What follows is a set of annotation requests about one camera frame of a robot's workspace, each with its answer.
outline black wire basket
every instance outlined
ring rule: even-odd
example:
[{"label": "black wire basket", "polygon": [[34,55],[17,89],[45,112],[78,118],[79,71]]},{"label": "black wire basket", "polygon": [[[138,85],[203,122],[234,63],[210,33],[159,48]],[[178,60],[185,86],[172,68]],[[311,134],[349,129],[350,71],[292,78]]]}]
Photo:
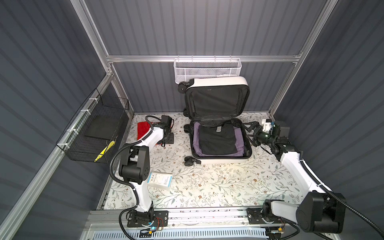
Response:
[{"label": "black wire basket", "polygon": [[[65,142],[56,142],[56,145],[74,161],[109,163],[119,149],[129,117],[128,99],[99,95],[93,100],[90,107],[83,111],[78,123],[72,128],[68,124],[66,130],[70,135]],[[97,135],[99,129],[105,128],[108,137]]]}]

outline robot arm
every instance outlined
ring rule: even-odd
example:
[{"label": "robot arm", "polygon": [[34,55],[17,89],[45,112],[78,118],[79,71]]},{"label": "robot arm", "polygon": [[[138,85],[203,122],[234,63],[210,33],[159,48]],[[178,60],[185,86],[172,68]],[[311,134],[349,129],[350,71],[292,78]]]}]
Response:
[{"label": "robot arm", "polygon": [[119,175],[124,182],[134,187],[139,199],[137,212],[142,213],[145,222],[150,222],[153,217],[153,204],[149,197],[147,178],[150,173],[149,151],[160,141],[167,142],[172,136],[172,118],[163,115],[160,122],[151,126],[148,132],[138,140],[134,146],[127,147],[121,152]]},{"label": "robot arm", "polygon": [[[320,187],[327,190],[329,187],[323,184],[310,167],[301,158],[301,152],[288,140],[289,128],[283,122],[279,124],[271,121],[262,121],[263,126],[258,122],[249,123],[246,129],[253,135],[248,139],[254,146],[268,145],[271,153],[283,164],[296,180],[304,200],[300,205],[290,204],[282,200],[267,199],[263,204],[264,217],[283,217],[297,223],[304,232],[340,233],[343,229],[345,207],[330,198]],[[316,182],[307,174],[305,168],[320,182]]]}]

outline suitcase lid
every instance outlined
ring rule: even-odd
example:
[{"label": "suitcase lid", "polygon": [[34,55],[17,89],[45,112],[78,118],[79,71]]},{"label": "suitcase lid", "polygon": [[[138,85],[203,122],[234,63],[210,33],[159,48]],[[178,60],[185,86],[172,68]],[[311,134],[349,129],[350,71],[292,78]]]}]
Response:
[{"label": "suitcase lid", "polygon": [[240,115],[249,96],[245,78],[195,78],[185,92],[185,104],[191,120],[213,125]]}]

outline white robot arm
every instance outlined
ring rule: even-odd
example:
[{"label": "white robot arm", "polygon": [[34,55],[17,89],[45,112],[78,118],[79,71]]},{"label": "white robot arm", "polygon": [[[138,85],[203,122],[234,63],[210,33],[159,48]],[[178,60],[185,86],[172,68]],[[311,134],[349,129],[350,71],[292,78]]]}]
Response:
[{"label": "white robot arm", "polygon": [[269,154],[274,154],[278,161],[284,165],[296,180],[304,200],[300,205],[290,204],[282,200],[266,199],[263,204],[262,215],[268,219],[282,217],[297,223],[304,232],[340,233],[343,229],[345,206],[329,197],[331,189],[323,184],[315,173],[302,159],[299,151],[288,140],[289,128],[283,122],[273,123],[263,120],[264,126],[258,122],[245,129],[253,130],[247,138],[254,146],[268,145]]},{"label": "white robot arm", "polygon": [[[151,123],[148,120],[149,117],[156,118],[159,122]],[[171,117],[162,115],[161,119],[159,119],[154,116],[146,116],[146,121],[151,127],[148,132],[137,142],[125,144],[119,149],[109,165],[111,178],[118,183],[131,187],[136,198],[136,206],[124,211],[134,212],[135,216],[137,216],[135,221],[142,225],[148,225],[154,220],[153,202],[147,187],[147,178],[150,173],[149,151],[157,143],[173,143],[173,133],[171,133],[173,119]],[[113,163],[119,154],[121,157],[118,171],[119,175],[123,177],[123,181],[116,178],[113,172]]]}]

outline ventilation grille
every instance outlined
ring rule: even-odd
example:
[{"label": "ventilation grille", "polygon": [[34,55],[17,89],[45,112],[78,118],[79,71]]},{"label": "ventilation grille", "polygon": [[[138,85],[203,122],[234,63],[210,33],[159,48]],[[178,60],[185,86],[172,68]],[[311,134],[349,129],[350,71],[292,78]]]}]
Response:
[{"label": "ventilation grille", "polygon": [[194,78],[217,78],[239,76],[241,70],[240,59],[228,59],[227,61],[174,61],[175,82],[188,82]]},{"label": "ventilation grille", "polygon": [[[232,228],[191,228],[191,229],[164,229],[152,233],[151,237],[139,237],[139,230],[127,230],[134,239],[195,239],[195,238],[269,238],[264,228],[232,227]],[[122,231],[95,231],[93,240],[122,240],[128,239]]]}]

